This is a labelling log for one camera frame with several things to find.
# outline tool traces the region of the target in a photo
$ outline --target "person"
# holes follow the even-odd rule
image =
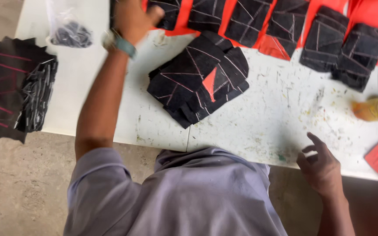
[[[139,0],[118,0],[115,30],[132,45],[156,25],[164,11],[145,13]],[[223,149],[191,153],[163,150],[155,173],[132,182],[112,148],[129,55],[111,48],[79,116],[77,163],[68,188],[65,236],[287,235],[267,194],[269,166],[250,163]],[[318,235],[352,236],[340,163],[315,135],[316,151],[297,163],[322,198]]]

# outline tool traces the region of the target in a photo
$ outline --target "clear plastic bag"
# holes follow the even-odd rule
[[[77,19],[79,0],[46,0],[50,24],[50,42],[74,48],[86,48],[93,44],[92,32]]]

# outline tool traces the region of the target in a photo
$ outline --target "table surface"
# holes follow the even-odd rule
[[[59,60],[58,73],[43,131],[75,135],[81,106],[106,57],[102,39],[108,28],[108,1],[81,0],[75,9],[80,22],[93,31],[94,44],[86,49],[48,45],[49,22],[45,0],[25,0],[16,37],[37,38],[39,46]],[[217,146],[249,161],[298,168],[297,152],[311,144],[311,131],[327,143],[339,159],[342,174],[378,180],[364,155],[378,143],[378,122],[354,117],[352,100],[378,94],[378,67],[363,93],[355,92],[298,63],[244,48],[249,63],[250,88],[199,123],[183,129],[147,93],[148,73],[179,54],[192,35],[165,37],[151,31],[129,62],[115,142],[178,151]]]

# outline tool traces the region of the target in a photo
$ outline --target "watch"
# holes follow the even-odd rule
[[[114,29],[110,29],[108,31],[108,35],[106,36],[103,42],[103,47],[106,50],[114,48],[114,49],[119,49],[121,51],[124,51],[132,59],[137,53],[137,50],[135,49],[135,47],[130,42],[128,42],[128,40],[122,38],[120,34]]]

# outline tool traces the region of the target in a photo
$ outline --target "yellow bottle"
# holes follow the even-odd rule
[[[352,111],[358,119],[378,121],[378,98],[373,98],[366,102],[353,102]]]

